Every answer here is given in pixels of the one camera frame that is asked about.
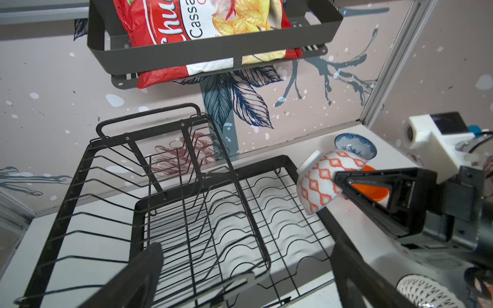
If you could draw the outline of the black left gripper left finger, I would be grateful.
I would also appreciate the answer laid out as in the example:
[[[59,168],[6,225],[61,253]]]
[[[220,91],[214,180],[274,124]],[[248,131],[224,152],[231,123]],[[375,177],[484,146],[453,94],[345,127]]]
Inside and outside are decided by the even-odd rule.
[[[81,307],[151,307],[163,266],[159,243],[152,243]]]

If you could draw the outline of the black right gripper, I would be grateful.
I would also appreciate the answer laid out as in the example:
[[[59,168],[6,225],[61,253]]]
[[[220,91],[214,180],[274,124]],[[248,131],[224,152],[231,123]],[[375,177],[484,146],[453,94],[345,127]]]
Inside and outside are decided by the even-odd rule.
[[[485,176],[462,166],[438,182],[422,168],[341,171],[335,184],[377,227],[412,249],[440,250],[479,266],[492,265],[492,202],[486,201]],[[349,188],[354,184],[390,191],[384,208]]]

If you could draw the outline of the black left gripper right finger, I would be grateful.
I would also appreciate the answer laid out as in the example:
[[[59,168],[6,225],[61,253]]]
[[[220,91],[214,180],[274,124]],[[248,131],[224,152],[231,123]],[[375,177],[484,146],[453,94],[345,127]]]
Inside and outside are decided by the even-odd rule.
[[[396,288],[344,243],[330,257],[343,307],[414,307]]]

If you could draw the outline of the brown white patterned bowl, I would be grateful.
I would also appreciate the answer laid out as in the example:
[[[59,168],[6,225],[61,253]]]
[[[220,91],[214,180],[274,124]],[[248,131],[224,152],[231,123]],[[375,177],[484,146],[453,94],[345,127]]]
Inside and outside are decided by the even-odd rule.
[[[396,289],[416,307],[466,307],[447,287],[423,275],[404,276]]]

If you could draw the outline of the red orange patterned bowl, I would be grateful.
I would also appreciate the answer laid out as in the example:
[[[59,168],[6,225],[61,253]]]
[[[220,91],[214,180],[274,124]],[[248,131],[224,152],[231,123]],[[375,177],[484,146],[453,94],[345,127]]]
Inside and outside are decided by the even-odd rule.
[[[335,150],[312,153],[298,168],[297,195],[307,215],[315,214],[333,201],[341,189],[335,183],[338,172],[361,171],[366,160],[356,154]]]

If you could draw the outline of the black wire dish rack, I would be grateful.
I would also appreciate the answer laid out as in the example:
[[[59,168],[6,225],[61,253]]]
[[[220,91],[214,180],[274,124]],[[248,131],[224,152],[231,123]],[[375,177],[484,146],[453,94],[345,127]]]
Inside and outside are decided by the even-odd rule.
[[[186,103],[96,127],[15,307],[80,307],[152,243],[151,307],[292,307],[335,286],[332,238],[286,155],[234,166]]]

